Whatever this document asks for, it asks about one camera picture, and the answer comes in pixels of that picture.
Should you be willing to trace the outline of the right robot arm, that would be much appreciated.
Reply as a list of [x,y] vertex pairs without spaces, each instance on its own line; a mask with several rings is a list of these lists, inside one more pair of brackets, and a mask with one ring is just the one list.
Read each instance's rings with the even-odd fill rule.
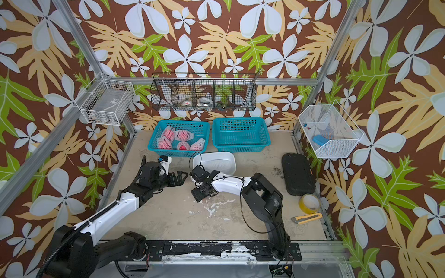
[[191,191],[196,202],[225,192],[238,195],[240,205],[246,203],[252,213],[265,224],[265,234],[271,254],[276,259],[284,259],[290,248],[283,218],[283,195],[266,177],[256,173],[251,177],[238,177],[214,170],[211,173],[201,166],[190,172],[195,188]]

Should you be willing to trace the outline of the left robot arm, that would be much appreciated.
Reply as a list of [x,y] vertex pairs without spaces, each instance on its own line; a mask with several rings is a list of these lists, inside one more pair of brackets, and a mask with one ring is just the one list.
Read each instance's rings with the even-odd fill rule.
[[37,277],[88,278],[95,270],[124,257],[142,257],[145,237],[127,232],[121,237],[102,242],[102,238],[125,217],[142,207],[164,188],[182,186],[188,173],[170,173],[169,162],[146,162],[136,177],[117,199],[99,212],[73,227],[63,226],[53,235],[50,251]]

